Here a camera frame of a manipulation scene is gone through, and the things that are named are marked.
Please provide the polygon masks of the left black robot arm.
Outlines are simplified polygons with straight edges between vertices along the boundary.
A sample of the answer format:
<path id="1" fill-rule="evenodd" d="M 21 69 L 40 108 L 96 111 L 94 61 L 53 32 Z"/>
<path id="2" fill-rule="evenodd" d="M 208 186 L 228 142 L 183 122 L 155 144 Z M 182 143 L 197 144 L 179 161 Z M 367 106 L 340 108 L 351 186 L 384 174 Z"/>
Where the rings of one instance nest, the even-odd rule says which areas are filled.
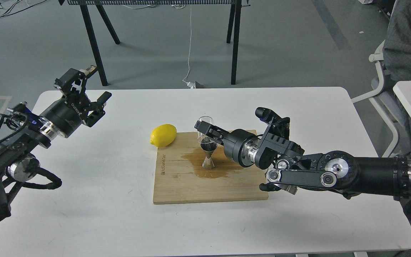
<path id="1" fill-rule="evenodd" d="M 21 188 L 56 189 L 62 180 L 41 168 L 31 153 L 36 146 L 49 148 L 55 137 L 70 137 L 80 125 L 92 127 L 104 115 L 111 97 L 104 92 L 96 101 L 86 95 L 86 82 L 97 72 L 93 65 L 85 70 L 69 69 L 55 80 L 62 97 L 40 115 L 33 114 L 25 102 L 0 114 L 0 221 L 10 217 L 10 204 Z"/>

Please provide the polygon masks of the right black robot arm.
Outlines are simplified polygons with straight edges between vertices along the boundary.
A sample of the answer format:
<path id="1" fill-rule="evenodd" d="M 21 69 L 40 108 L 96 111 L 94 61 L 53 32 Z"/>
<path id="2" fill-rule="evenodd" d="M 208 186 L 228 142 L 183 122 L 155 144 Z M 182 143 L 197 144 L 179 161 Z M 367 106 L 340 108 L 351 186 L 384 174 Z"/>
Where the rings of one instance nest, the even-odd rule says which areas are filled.
<path id="1" fill-rule="evenodd" d="M 267 183 L 259 185 L 262 191 L 296 194 L 300 187 L 339 193 L 348 200 L 361 193 L 393 196 L 396 201 L 407 198 L 403 210 L 411 221 L 411 157 L 354 157 L 341 150 L 305 155 L 289 140 L 289 117 L 264 107 L 255 115 L 267 124 L 261 136 L 241 129 L 228 132 L 206 121 L 197 121 L 194 127 L 223 145 L 233 162 L 267 170 Z"/>

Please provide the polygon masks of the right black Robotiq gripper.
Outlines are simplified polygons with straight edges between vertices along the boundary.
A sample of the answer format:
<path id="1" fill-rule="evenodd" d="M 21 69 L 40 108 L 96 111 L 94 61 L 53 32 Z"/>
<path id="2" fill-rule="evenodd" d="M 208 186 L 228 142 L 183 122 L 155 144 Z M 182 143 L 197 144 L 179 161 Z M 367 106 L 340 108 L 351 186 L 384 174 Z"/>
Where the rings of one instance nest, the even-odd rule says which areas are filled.
<path id="1" fill-rule="evenodd" d="M 210 125 L 207 136 L 212 139 L 222 139 L 225 156 L 242 167 L 250 167 L 255 163 L 255 155 L 258 151 L 260 139 L 246 130 L 234 130 L 229 132 L 216 125 Z M 212 154 L 221 144 L 202 139 L 199 142 L 205 153 Z"/>

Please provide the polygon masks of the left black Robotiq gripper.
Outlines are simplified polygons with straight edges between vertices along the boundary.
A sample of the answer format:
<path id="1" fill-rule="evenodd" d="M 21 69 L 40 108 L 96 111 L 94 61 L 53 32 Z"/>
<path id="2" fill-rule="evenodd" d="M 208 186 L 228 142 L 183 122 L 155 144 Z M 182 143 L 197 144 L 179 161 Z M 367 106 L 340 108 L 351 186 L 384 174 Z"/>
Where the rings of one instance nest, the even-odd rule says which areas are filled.
<path id="1" fill-rule="evenodd" d="M 90 102 L 85 93 L 87 80 L 96 71 L 97 67 L 93 65 L 85 70 L 70 68 L 55 79 L 54 87 L 61 91 L 62 98 L 53 102 L 40 116 L 52 122 L 64 138 L 70 137 L 83 123 L 93 127 L 106 114 L 104 106 L 112 94 L 105 91 L 97 101 Z"/>

